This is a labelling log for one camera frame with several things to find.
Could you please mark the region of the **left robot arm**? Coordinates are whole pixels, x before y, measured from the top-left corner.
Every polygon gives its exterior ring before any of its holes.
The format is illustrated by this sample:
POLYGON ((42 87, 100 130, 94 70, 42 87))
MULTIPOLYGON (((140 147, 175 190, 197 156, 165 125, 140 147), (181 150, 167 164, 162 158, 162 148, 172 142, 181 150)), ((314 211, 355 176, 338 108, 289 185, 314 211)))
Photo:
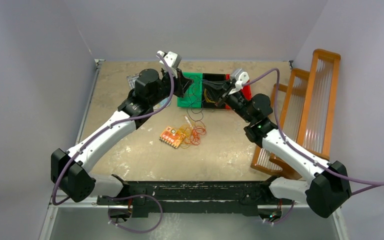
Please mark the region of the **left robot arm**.
POLYGON ((154 106, 173 96, 183 97, 193 80, 180 69, 173 72, 148 68, 138 74, 134 88, 102 126, 77 145, 51 154, 51 180, 55 186, 52 204, 57 206, 57 190, 78 203, 88 196, 110 197, 118 205, 126 203, 129 191, 117 175, 92 176, 95 164, 121 139, 139 129, 152 115, 154 106))

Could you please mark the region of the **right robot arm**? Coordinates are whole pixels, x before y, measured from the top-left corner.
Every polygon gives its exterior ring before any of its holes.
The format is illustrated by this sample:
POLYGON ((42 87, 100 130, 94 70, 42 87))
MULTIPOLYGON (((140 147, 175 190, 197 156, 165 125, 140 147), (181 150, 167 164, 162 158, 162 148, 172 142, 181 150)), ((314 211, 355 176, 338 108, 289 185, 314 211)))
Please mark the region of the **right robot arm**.
POLYGON ((351 197, 347 168, 339 161, 318 157, 287 137, 269 118, 273 112, 269 96, 258 93, 247 99, 227 80, 203 80, 202 85, 215 105, 226 104, 248 123, 244 131, 250 142, 281 158, 302 177, 276 177, 260 191, 264 202, 289 199, 306 203, 315 214, 328 218, 351 197))

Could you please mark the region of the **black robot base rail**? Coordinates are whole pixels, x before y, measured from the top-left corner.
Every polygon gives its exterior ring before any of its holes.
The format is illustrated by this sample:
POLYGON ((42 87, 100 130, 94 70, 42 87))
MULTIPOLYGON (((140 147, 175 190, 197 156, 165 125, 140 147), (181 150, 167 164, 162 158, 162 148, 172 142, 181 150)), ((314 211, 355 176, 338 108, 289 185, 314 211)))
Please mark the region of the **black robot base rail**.
POLYGON ((98 205, 115 208, 111 217, 130 213, 240 214, 274 222, 291 200, 278 199, 269 190, 274 180, 245 181, 125 181, 116 197, 99 196, 98 205))

